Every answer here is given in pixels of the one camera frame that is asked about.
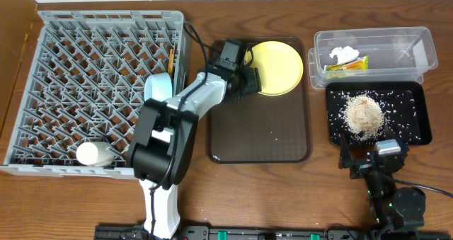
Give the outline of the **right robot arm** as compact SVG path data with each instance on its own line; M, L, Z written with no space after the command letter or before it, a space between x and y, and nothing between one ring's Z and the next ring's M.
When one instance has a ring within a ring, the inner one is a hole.
M389 127L384 131L386 139L376 142L365 159L352 157L346 136L341 134L338 168L348 168L351 179L365 180L370 210L379 224L367 234L368 239L419 239L426 195L417 187L396 187L392 174L403 168L409 148Z

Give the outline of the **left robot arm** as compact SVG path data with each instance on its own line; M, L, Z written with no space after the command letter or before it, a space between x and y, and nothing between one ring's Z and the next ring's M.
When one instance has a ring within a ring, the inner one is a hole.
M121 239L172 239L179 224L178 184L188 171L200 120L225 97L261 90L250 45L228 39L220 56L197 73L194 82L164 101L150 98L141 107L127 164L144 191L146 219L139 230L126 229Z

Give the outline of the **wooden chopstick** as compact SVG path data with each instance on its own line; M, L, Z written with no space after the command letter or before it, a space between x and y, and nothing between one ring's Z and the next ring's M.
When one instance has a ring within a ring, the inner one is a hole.
M168 74L170 75L170 77L173 77L173 73L174 73L174 59L175 59L175 53L174 53L174 49L170 49L170 52L169 52L169 59L168 59Z

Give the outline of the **green orange snack wrapper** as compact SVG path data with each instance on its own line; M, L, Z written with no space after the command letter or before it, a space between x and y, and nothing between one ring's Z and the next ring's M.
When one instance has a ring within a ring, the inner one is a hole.
M341 65L326 65L324 68L326 71L355 71L355 70L368 70L369 69L369 55L364 57L358 57L352 62L348 62Z

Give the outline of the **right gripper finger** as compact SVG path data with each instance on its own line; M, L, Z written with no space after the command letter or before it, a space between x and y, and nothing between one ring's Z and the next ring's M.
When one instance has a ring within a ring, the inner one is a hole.
M401 138L388 125L384 125L384 136L387 139L395 139L398 143L402 143Z
M348 141L343 133L340 134L340 158L338 168L350 168L352 166L352 155L348 145Z

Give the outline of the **light blue bowl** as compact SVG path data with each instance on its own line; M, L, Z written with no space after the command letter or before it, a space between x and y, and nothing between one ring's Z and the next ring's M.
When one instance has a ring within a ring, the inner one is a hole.
M150 75L144 85L144 100L164 101L173 96L173 86L168 73Z

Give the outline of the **black rectangular waste tray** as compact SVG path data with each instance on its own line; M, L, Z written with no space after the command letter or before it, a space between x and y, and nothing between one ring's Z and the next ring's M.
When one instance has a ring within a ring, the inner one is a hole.
M346 111L354 100L373 100L380 108L383 123L374 134L353 131ZM423 87L414 81L345 82L326 87L326 105L330 141L340 144L345 135L352 147L373 145L386 139L388 126L406 144L426 145L432 141L432 131Z

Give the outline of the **yellow round plate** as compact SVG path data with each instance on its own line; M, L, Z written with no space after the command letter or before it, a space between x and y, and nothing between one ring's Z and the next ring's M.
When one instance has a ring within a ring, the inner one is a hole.
M290 45L266 41L254 45L245 53L245 63L258 69L261 91L265 96L289 93L302 80L304 66L299 53Z

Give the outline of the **pile of rice leftovers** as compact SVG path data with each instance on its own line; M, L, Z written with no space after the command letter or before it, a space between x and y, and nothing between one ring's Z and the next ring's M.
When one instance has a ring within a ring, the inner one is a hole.
M410 91L329 91L327 116L330 141L345 135L352 146L371 145L385 139L388 125L406 144L420 144L415 99Z

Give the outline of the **clear plastic waste bin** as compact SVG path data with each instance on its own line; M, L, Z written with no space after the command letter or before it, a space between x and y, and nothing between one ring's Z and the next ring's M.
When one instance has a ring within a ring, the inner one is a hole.
M328 72L337 57L334 50L351 47L358 57L368 57L368 69ZM311 86L325 88L333 82L417 81L437 68L438 58L428 28L393 27L319 31L308 51Z

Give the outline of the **white tissue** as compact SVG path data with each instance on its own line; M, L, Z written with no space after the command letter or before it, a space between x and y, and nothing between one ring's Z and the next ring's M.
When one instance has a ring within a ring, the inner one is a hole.
M359 57L359 51L353 49L350 46L346 47L336 47L329 54L330 58L336 58L337 65L346 64L351 62Z

